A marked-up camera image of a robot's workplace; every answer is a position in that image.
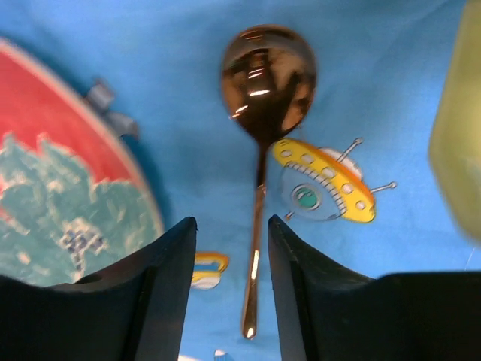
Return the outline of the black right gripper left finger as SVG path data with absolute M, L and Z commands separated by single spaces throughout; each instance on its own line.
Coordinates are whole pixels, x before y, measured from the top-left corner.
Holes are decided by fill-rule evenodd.
M 74 284 L 1 279 L 3 360 L 176 360 L 195 261 L 186 217 Z

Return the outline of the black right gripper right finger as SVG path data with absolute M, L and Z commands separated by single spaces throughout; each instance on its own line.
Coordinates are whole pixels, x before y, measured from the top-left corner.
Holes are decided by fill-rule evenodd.
M 368 278 L 299 238 L 278 216 L 268 251 L 284 360 L 478 360 L 479 272 Z

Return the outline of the red and teal plate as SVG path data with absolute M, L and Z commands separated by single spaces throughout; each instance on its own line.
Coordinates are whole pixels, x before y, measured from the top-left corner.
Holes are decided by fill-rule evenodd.
M 135 121 L 97 81 L 84 96 L 1 41 L 1 274 L 36 286 L 73 283 L 165 231 L 123 141 Z

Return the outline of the blue space-print cloth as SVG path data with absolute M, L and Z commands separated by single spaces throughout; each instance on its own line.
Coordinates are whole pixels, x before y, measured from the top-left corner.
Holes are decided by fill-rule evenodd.
M 219 283 L 192 290 L 180 352 L 211 360 L 279 360 L 267 257 L 259 331 L 240 318 L 247 273 L 256 146 L 228 118 L 219 64 L 241 30 L 276 23 L 316 53 L 316 98 L 293 136 L 344 150 L 375 189 L 369 223 L 294 214 L 290 227 L 342 265 L 391 272 L 477 271 L 480 249 L 453 223 L 428 164 L 428 142 L 462 1 L 3 1 L 1 34 L 78 91 L 103 77 L 114 108 L 134 117 L 132 144 L 166 226 L 192 215 L 199 250 L 230 259 Z

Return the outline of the pale yellow mug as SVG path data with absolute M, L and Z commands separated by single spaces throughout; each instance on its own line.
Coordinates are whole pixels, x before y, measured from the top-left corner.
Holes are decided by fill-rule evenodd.
M 429 143 L 440 192 L 456 223 L 480 242 L 480 2 L 464 7 Z

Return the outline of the copper spoon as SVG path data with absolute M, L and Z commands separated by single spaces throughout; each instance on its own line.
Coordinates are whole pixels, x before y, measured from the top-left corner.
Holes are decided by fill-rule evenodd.
M 258 331 L 259 263 L 270 147 L 306 117 L 316 91 L 316 57 L 295 31 L 262 24 L 238 34 L 222 60 L 221 90 L 229 117 L 258 146 L 253 227 L 241 333 Z

